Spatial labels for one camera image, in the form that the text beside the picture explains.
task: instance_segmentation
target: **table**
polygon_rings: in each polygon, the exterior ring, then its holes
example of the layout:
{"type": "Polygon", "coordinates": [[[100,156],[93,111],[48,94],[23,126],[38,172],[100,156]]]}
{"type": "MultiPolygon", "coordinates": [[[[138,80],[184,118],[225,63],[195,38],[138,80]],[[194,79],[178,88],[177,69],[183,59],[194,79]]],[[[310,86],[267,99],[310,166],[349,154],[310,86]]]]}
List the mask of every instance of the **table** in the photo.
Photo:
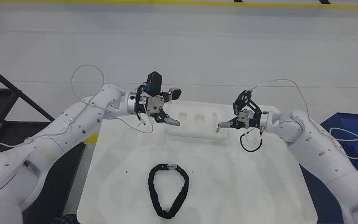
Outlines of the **table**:
{"type": "MultiPolygon", "coordinates": [[[[276,135],[264,133],[261,149],[249,153],[239,143],[244,129],[215,132],[218,122],[234,117],[231,105],[175,101],[164,110],[181,126],[154,124],[152,134],[143,134],[119,120],[103,121],[80,223],[317,223],[299,164],[276,135]],[[190,177],[187,198],[171,220],[157,216],[147,184],[150,170],[165,163],[180,165],[190,177]]],[[[139,123],[135,116],[124,120],[139,123]]],[[[256,147],[255,137],[249,135],[247,148],[256,147]]],[[[168,209],[184,180],[176,171],[159,171],[154,183],[168,209]]]]}

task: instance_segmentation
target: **wire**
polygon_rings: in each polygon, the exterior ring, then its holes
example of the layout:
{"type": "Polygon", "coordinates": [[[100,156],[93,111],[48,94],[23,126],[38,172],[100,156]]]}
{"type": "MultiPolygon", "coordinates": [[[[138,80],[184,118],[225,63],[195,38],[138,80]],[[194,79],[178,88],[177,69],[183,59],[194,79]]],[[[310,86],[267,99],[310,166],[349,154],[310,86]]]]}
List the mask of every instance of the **wire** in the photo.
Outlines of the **wire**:
{"type": "MultiPolygon", "coordinates": [[[[331,128],[331,129],[329,130],[329,135],[331,135],[331,136],[332,136],[332,130],[341,130],[341,131],[350,133],[350,134],[352,134],[352,135],[358,137],[358,134],[355,134],[355,133],[353,133],[353,132],[350,132],[349,130],[345,130],[345,129],[342,129],[342,128],[331,128]]],[[[356,139],[338,139],[338,138],[335,138],[335,140],[337,140],[337,141],[342,141],[342,142],[355,142],[355,141],[358,141],[358,138],[356,138],[356,139]]]]}
{"type": "Polygon", "coordinates": [[[262,146],[262,133],[260,133],[260,145],[257,147],[257,148],[255,148],[254,150],[247,150],[246,148],[245,148],[245,146],[243,145],[243,143],[242,143],[242,137],[244,137],[246,134],[248,134],[248,133],[250,133],[251,131],[252,131],[253,129],[251,129],[249,132],[245,132],[245,133],[243,133],[241,136],[240,136],[240,144],[241,144],[241,147],[246,151],[246,152],[256,152],[257,150],[259,150],[260,148],[261,148],[261,146],[262,146]]]}
{"type": "MultiPolygon", "coordinates": [[[[8,145],[8,144],[4,144],[4,143],[1,143],[1,142],[0,142],[0,145],[6,146],[6,147],[9,147],[9,148],[15,148],[15,147],[18,147],[18,146],[23,146],[23,145],[25,145],[25,144],[30,144],[30,143],[33,142],[35,139],[40,138],[40,137],[45,137],[45,136],[49,136],[49,137],[50,137],[50,136],[60,136],[60,135],[62,135],[62,134],[65,134],[65,133],[69,130],[69,128],[71,127],[71,125],[75,122],[75,120],[78,118],[78,116],[80,116],[80,115],[87,109],[87,107],[90,105],[90,102],[93,100],[93,98],[95,98],[95,97],[101,92],[101,90],[103,89],[104,85],[105,85],[105,75],[103,74],[103,72],[102,72],[99,68],[97,68],[96,66],[93,66],[93,65],[91,65],[91,64],[84,64],[84,65],[82,65],[82,66],[79,66],[79,67],[76,68],[76,70],[74,70],[74,72],[72,73],[72,76],[71,76],[71,88],[72,88],[73,95],[77,98],[77,100],[79,100],[79,102],[85,104],[85,106],[82,108],[82,110],[81,110],[74,118],[72,118],[72,119],[73,119],[73,122],[71,122],[70,124],[68,124],[67,129],[66,129],[65,131],[63,131],[63,132],[61,132],[61,133],[57,133],[57,134],[42,134],[42,135],[39,135],[39,136],[36,136],[36,137],[29,137],[29,138],[26,138],[26,139],[24,140],[24,142],[22,142],[22,143],[20,143],[20,144],[17,144],[17,145],[14,145],[14,146],[10,146],[10,145],[8,145]],[[73,88],[73,77],[74,77],[76,71],[78,71],[80,68],[85,67],[85,66],[90,66],[90,67],[93,67],[93,68],[97,69],[97,70],[100,72],[101,76],[102,76],[102,86],[101,86],[100,90],[99,90],[95,95],[93,95],[88,102],[84,102],[82,99],[80,99],[80,98],[76,95],[76,92],[74,91],[74,88],[73,88]]],[[[109,114],[112,116],[112,114],[111,114],[111,112],[110,112],[109,110],[107,110],[107,109],[105,109],[105,108],[102,108],[102,107],[100,107],[100,106],[97,106],[97,105],[95,105],[95,107],[100,108],[100,109],[102,109],[102,110],[105,111],[105,112],[109,112],[109,114]]],[[[148,115],[148,112],[147,112],[147,108],[144,107],[144,110],[145,110],[145,113],[147,114],[147,117],[148,117],[148,119],[149,119],[150,125],[152,126],[152,130],[151,130],[150,132],[144,132],[144,131],[142,131],[142,130],[138,130],[138,129],[133,128],[132,126],[130,126],[130,125],[129,125],[127,122],[125,122],[124,120],[122,120],[122,119],[120,119],[120,118],[116,118],[116,117],[114,117],[114,116],[112,116],[112,117],[113,117],[114,119],[121,120],[121,121],[122,121],[124,124],[126,124],[128,127],[132,128],[132,129],[134,129],[134,130],[137,130],[138,132],[150,134],[150,133],[153,132],[153,130],[154,130],[153,124],[152,124],[152,122],[150,121],[150,118],[149,118],[149,115],[148,115]]]]}
{"type": "MultiPolygon", "coordinates": [[[[325,132],[322,131],[322,130],[316,125],[316,123],[311,120],[311,117],[310,117],[310,115],[309,115],[309,110],[308,110],[308,106],[307,106],[306,100],[304,99],[304,97],[303,97],[303,95],[302,95],[302,92],[301,92],[300,88],[298,87],[297,83],[294,82],[293,80],[289,80],[289,79],[287,79],[287,78],[279,78],[279,79],[271,80],[271,81],[265,82],[265,83],[263,83],[263,84],[261,84],[261,85],[255,86],[254,88],[249,89],[249,91],[250,91],[250,90],[253,91],[254,89],[256,89],[256,88],[258,88],[258,87],[260,87],[260,86],[264,86],[264,85],[266,85],[266,84],[268,84],[268,83],[270,83],[270,82],[276,82],[276,81],[289,81],[289,82],[292,82],[292,83],[296,86],[298,92],[299,92],[300,95],[301,95],[301,98],[302,98],[302,100],[303,100],[303,103],[304,103],[304,105],[305,105],[305,107],[306,107],[308,120],[313,124],[313,126],[317,129],[317,131],[318,131],[319,133],[321,133],[321,134],[323,134],[324,136],[330,138],[335,146],[337,146],[337,145],[336,145],[336,143],[334,142],[334,140],[342,141],[342,142],[354,142],[354,141],[358,141],[358,138],[356,138],[356,139],[338,139],[338,138],[335,138],[335,137],[332,135],[332,130],[341,130],[341,131],[343,131],[343,132],[347,132],[347,133],[350,133],[350,134],[352,134],[352,135],[358,137],[358,134],[355,134],[355,133],[353,133],[353,132],[350,132],[349,130],[345,130],[345,129],[342,129],[342,128],[331,128],[331,129],[329,129],[329,135],[328,135],[328,134],[325,134],[325,132]]],[[[337,147],[336,147],[336,149],[339,150],[339,151],[341,151],[346,157],[348,157],[348,158],[350,158],[350,159],[353,159],[353,160],[358,160],[358,157],[351,157],[351,156],[347,155],[344,150],[338,149],[337,147]]]]}
{"type": "Polygon", "coordinates": [[[130,128],[131,128],[131,129],[133,129],[133,130],[136,130],[136,131],[138,131],[138,132],[142,132],[142,133],[144,133],[144,134],[151,134],[151,132],[153,132],[153,131],[154,131],[153,124],[152,124],[152,122],[150,121],[150,117],[149,117],[149,115],[148,115],[147,108],[145,108],[145,106],[144,106],[144,110],[145,110],[145,113],[146,113],[146,115],[147,115],[147,117],[148,117],[148,120],[149,120],[150,126],[152,126],[152,130],[151,130],[150,132],[145,132],[145,131],[143,131],[143,130],[136,129],[136,128],[134,128],[134,127],[130,126],[130,125],[129,125],[127,122],[125,122],[124,120],[122,120],[122,119],[120,119],[120,118],[116,118],[116,117],[112,116],[112,114],[111,114],[111,113],[109,113],[109,114],[110,114],[110,115],[111,115],[111,117],[113,117],[114,119],[121,120],[124,124],[126,124],[128,127],[130,127],[130,128]]]}

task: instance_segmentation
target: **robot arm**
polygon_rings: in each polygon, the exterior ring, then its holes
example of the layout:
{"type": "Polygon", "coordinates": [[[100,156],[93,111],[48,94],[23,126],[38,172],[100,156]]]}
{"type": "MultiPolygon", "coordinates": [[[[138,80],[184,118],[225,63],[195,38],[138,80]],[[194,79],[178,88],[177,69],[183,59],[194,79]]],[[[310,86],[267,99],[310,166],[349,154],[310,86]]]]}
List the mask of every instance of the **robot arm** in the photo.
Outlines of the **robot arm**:
{"type": "Polygon", "coordinates": [[[22,223],[22,211],[39,196],[52,165],[95,132],[104,119],[135,114],[141,120],[140,113],[148,112],[157,123],[179,126],[164,112],[163,105],[178,99],[181,90],[162,92],[161,84],[162,76],[153,72],[134,92],[104,85],[95,97],[84,98],[61,113],[25,141],[28,144],[0,153],[1,223],[22,223]]]}
{"type": "Polygon", "coordinates": [[[344,154],[342,146],[307,113],[261,112],[251,100],[252,91],[243,91],[233,104],[235,118],[218,124],[220,128],[258,128],[279,136],[298,163],[321,180],[338,200],[345,223],[358,223],[358,171],[344,154]]]}

